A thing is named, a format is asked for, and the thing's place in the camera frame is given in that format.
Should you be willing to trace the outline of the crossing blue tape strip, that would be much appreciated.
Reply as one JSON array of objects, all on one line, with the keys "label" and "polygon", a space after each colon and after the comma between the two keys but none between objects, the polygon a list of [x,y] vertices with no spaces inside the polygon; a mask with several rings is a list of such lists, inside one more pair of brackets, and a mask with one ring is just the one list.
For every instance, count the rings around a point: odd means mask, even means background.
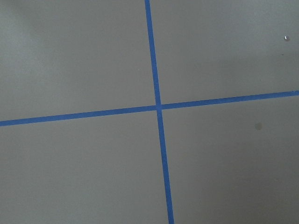
[{"label": "crossing blue tape strip", "polygon": [[[229,97],[229,98],[216,98],[216,99],[162,104],[160,108],[162,110],[168,110],[168,109],[217,105],[217,104],[244,102],[244,101],[264,100],[264,99],[271,99],[271,98],[285,98],[285,97],[293,97],[298,95],[299,95],[298,90],[284,91],[284,92],[266,93],[266,94],[257,94],[257,95],[248,95],[248,96],[237,96],[237,97]],[[140,107],[130,107],[130,108],[103,110],[103,111],[92,111],[92,112],[61,114],[61,115],[44,116],[44,117],[2,120],[0,122],[0,125],[15,126],[15,125],[24,125],[24,124],[33,124],[33,123],[61,121],[61,120],[102,117],[102,116],[119,115],[119,114],[127,114],[127,113],[150,112],[150,111],[155,111],[156,108],[157,107],[155,105],[147,105],[147,106],[140,106]]]}]

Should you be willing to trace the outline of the long blue tape strip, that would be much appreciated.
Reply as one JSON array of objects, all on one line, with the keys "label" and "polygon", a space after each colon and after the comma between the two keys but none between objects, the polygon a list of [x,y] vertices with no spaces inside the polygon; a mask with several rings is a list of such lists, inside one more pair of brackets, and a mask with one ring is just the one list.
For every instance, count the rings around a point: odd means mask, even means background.
[{"label": "long blue tape strip", "polygon": [[163,121],[162,103],[161,103],[161,96],[160,96],[159,75],[157,69],[157,59],[156,59],[151,7],[150,7],[149,0],[146,0],[144,3],[145,3],[145,13],[146,13],[146,20],[147,20],[149,50],[150,50],[151,68],[152,68],[152,76],[153,76],[154,94],[155,94],[155,105],[156,105],[156,114],[157,114],[162,169],[163,169],[163,177],[164,177],[167,216],[168,216],[168,223],[174,224],[175,222],[174,222],[172,197],[171,197],[171,184],[170,184],[167,149],[166,149],[165,134],[164,134],[164,121]]}]

